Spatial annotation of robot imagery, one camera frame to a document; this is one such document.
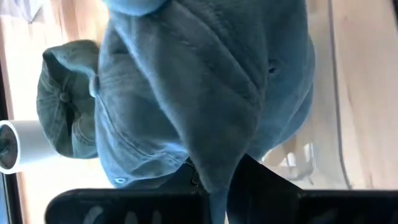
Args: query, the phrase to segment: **button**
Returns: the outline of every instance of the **button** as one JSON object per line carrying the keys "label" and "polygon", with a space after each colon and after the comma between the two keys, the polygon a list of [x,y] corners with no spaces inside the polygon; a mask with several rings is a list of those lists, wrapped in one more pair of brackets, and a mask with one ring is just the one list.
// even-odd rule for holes
{"label": "button", "polygon": [[193,177],[191,179],[191,184],[193,184],[196,187],[199,187],[199,185],[200,185],[199,173],[196,170],[195,170],[195,173],[193,174]]}
{"label": "button", "polygon": [[116,183],[118,183],[118,184],[124,184],[124,183],[127,182],[127,178],[125,178],[125,177],[118,177],[118,178],[115,178],[114,181],[115,181]]}
{"label": "button", "polygon": [[60,94],[60,100],[61,100],[62,102],[64,102],[64,103],[70,102],[69,94],[68,94],[68,93],[65,93],[65,92],[61,93],[61,94]]}
{"label": "button", "polygon": [[280,72],[280,64],[277,60],[269,60],[268,73],[271,77],[277,77]]}
{"label": "button", "polygon": [[88,84],[88,91],[90,92],[90,95],[94,98],[98,95],[98,85],[99,85],[98,76],[95,75],[91,77],[90,82]]}

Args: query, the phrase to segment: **white cylinder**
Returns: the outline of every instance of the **white cylinder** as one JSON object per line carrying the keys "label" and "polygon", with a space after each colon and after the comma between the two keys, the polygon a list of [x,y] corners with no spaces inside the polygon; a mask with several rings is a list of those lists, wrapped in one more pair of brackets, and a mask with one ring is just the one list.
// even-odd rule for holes
{"label": "white cylinder", "polygon": [[40,161],[60,157],[47,141],[39,121],[0,121],[0,129],[3,126],[10,127],[15,136],[17,154],[10,153],[10,155],[16,154],[15,162],[11,165],[5,165],[0,159],[0,172],[14,174]]}

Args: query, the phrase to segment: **window frame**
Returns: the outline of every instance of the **window frame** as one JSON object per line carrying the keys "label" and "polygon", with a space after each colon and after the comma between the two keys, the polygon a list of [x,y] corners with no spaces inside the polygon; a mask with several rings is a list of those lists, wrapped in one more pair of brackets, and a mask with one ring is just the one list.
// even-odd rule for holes
{"label": "window frame", "polygon": [[[0,64],[0,120],[8,119],[6,94]],[[16,174],[0,176],[0,224],[23,224]]]}

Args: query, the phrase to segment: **wooden surface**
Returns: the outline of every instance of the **wooden surface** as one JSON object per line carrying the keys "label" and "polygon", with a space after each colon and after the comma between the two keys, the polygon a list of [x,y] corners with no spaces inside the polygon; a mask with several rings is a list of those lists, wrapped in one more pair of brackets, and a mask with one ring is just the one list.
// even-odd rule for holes
{"label": "wooden surface", "polygon": [[[317,158],[319,169],[312,177],[318,179],[318,186],[340,188],[344,181],[337,153],[340,116],[344,164],[353,187],[396,189],[398,38],[390,1],[332,0],[339,111],[327,1],[309,1],[311,35],[317,46],[317,87],[312,115],[293,147],[301,149],[306,142],[316,145],[323,156]],[[107,20],[107,10],[99,0],[52,0],[33,24],[0,17],[0,61],[12,118],[37,119],[35,96],[42,52],[76,39],[100,42]],[[98,160],[59,158],[18,178],[24,223],[33,224],[43,223],[45,207],[60,192],[110,187]]]}
{"label": "wooden surface", "polygon": [[[0,17],[0,60],[10,118],[37,119],[37,81],[42,52],[77,39],[102,39],[108,11],[99,0],[51,0],[37,22]],[[24,223],[44,223],[44,211],[58,194],[75,188],[111,187],[97,159],[60,157],[17,175]]]}
{"label": "wooden surface", "polygon": [[398,189],[398,35],[392,1],[332,2],[348,175],[358,187]]}

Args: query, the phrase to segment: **cap button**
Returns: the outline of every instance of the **cap button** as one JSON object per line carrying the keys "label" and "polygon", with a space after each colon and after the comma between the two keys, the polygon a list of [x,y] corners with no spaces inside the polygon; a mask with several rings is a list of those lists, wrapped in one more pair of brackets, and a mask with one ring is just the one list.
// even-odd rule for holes
{"label": "cap button", "polygon": [[92,97],[96,97],[98,95],[98,76],[95,75],[90,78],[90,83],[88,84],[88,90]]}
{"label": "cap button", "polygon": [[61,100],[62,102],[68,103],[68,102],[70,101],[69,94],[68,94],[68,93],[65,93],[65,92],[61,93],[61,94],[60,94],[60,100]]}

